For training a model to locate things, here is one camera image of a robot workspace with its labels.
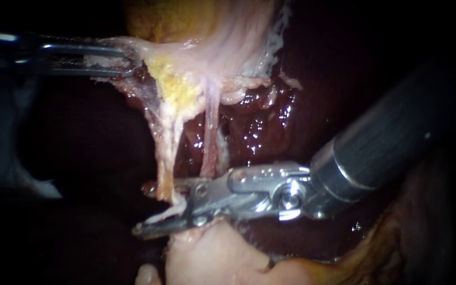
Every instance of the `yellow fat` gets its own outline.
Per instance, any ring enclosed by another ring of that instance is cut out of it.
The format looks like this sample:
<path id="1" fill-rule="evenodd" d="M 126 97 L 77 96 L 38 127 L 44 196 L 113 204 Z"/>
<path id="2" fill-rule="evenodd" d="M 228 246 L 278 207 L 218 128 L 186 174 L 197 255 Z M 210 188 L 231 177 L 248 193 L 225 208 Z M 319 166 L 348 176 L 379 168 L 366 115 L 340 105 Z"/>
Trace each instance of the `yellow fat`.
<path id="1" fill-rule="evenodd" d="M 168 57 L 158 55 L 146 63 L 164 101 L 170 103 L 177 111 L 194 106 L 200 93 L 200 86 L 191 82 L 185 74 L 177 73 Z"/>

